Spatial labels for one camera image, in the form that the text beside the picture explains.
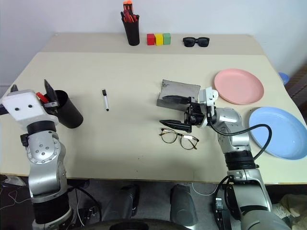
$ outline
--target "table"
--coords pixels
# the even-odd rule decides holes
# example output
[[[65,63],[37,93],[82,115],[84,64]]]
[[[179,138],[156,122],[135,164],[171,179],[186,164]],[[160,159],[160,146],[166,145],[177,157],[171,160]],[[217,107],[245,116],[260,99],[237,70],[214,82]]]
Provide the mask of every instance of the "table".
[[[44,91],[43,79],[65,90],[84,116],[76,129],[57,126],[66,146],[64,164],[68,178],[143,179],[218,182],[227,167],[217,134],[193,127],[200,142],[185,150],[179,142],[166,144],[158,136],[160,119],[183,120],[183,112],[156,106],[162,79],[213,86],[214,76],[227,68],[245,69],[257,76],[265,90],[251,105],[235,105],[219,98],[217,107],[241,113],[243,125],[253,110],[263,106],[284,109],[304,120],[283,83],[248,35],[208,35],[210,45],[186,48],[173,34],[169,46],[129,46],[124,34],[57,34],[32,59],[14,84],[21,89]],[[101,89],[108,94],[105,110]],[[29,162],[19,135],[23,131],[10,115],[0,117],[2,156],[0,173],[28,175]],[[260,148],[250,139],[255,155]],[[256,160],[267,184],[307,183],[307,158],[286,161],[268,153]]]

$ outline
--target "black cup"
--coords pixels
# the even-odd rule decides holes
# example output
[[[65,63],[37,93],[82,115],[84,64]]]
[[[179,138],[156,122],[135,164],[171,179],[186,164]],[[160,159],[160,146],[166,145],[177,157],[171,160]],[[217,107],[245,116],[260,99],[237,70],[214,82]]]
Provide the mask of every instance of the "black cup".
[[[133,23],[124,22],[128,43],[130,46],[137,46],[140,43],[139,19]]]
[[[67,128],[76,128],[83,122],[83,116],[73,105],[67,93],[63,90],[55,90],[59,107],[57,108],[57,117],[61,124]]]

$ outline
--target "black sunglasses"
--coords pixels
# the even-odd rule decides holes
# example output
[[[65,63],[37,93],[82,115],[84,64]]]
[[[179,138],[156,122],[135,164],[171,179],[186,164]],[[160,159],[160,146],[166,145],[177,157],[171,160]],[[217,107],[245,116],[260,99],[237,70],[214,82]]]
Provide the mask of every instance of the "black sunglasses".
[[[210,39],[208,37],[184,37],[182,39],[185,47],[192,47],[195,45],[195,43],[198,43],[201,47],[207,47],[209,45]]]

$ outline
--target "glasses frame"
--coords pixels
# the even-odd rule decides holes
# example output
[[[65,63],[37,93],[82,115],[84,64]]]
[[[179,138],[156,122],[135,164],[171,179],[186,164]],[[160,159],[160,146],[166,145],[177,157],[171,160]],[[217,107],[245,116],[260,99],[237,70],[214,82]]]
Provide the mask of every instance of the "glasses frame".
[[[176,138],[174,139],[174,141],[172,141],[172,142],[166,142],[165,140],[163,140],[162,135],[163,135],[163,134],[166,134],[166,133],[163,133],[164,130],[169,130],[170,133],[175,133],[175,134],[176,134]],[[174,130],[172,130],[172,129],[170,129],[170,128],[162,128],[162,129],[161,129],[161,134],[159,134],[159,136],[161,136],[162,141],[165,142],[165,143],[167,143],[167,144],[172,144],[172,143],[174,143],[174,142],[177,140],[177,137],[180,136],[180,137],[181,137],[181,138],[180,138],[180,145],[181,145],[182,148],[184,148],[185,150],[192,150],[192,149],[195,149],[195,150],[196,150],[196,149],[197,149],[197,148],[196,148],[196,145],[197,145],[197,143],[199,142],[199,140],[198,140],[196,137],[192,136],[192,135],[181,134],[181,133],[178,133],[178,132],[176,132],[176,131],[174,131]],[[188,138],[185,138],[184,136],[192,137],[193,140],[197,141],[196,144],[194,145],[194,144],[192,143],[192,141],[190,141]],[[187,140],[191,143],[191,145],[192,145],[193,147],[192,147],[191,149],[187,149],[187,148],[183,147],[183,145],[182,145],[182,138],[187,139]]]
[[[185,40],[186,39],[193,39],[194,40],[194,44],[192,45],[192,46],[186,46],[186,43],[185,43]],[[208,41],[208,44],[206,45],[206,46],[200,46],[200,44],[198,43],[199,42],[199,40],[206,40],[206,41]],[[184,46],[185,47],[193,47],[194,45],[195,45],[195,43],[197,43],[200,47],[207,47],[208,45],[209,45],[209,42],[210,42],[210,38],[208,38],[208,37],[199,37],[199,38],[195,38],[195,37],[184,37],[183,39],[182,39],[182,41],[183,41],[183,44],[184,44]]]

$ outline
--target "eyeglasses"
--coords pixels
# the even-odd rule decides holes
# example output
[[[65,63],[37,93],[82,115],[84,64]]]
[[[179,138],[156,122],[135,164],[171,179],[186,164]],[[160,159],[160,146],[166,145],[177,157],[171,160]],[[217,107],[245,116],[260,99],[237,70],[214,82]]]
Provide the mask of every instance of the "eyeglasses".
[[[199,142],[199,140],[196,137],[193,137],[191,135],[177,133],[174,130],[168,129],[168,128],[162,128],[161,131],[162,133],[159,135],[161,136],[162,140],[165,143],[168,143],[168,144],[174,143],[177,137],[181,136],[180,144],[184,149],[186,150],[192,150],[192,149],[196,150],[197,149],[196,144],[197,142]]]
[[[192,47],[195,45],[195,43],[198,43],[201,47],[207,47],[209,45],[210,38],[208,37],[184,37],[182,39],[185,47]]]

